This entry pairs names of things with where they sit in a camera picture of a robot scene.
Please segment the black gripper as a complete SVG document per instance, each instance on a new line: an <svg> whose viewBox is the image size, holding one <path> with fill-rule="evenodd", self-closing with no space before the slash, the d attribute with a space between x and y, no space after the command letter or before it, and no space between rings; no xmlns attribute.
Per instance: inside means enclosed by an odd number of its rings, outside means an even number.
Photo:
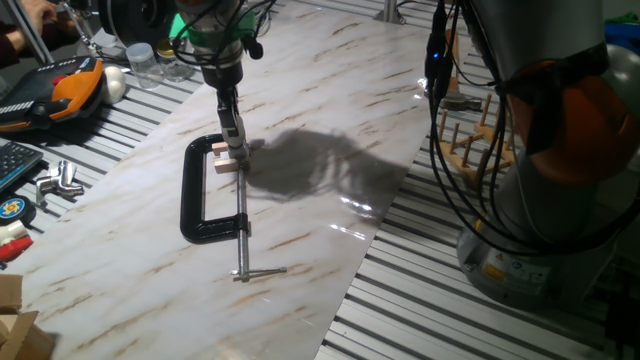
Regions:
<svg viewBox="0 0 640 360"><path fill-rule="evenodd" d="M237 90L243 79L242 63L226 68L202 66L204 82L217 91L217 115L228 144L243 144L246 140L243 120L238 110Z"/></svg>

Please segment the person hand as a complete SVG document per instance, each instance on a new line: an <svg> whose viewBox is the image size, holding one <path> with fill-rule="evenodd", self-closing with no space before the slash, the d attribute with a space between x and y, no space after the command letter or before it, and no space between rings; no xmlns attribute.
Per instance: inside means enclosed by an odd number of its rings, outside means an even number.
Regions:
<svg viewBox="0 0 640 360"><path fill-rule="evenodd" d="M56 5L48 0L21 0L21 4L34 24L57 18Z"/></svg>

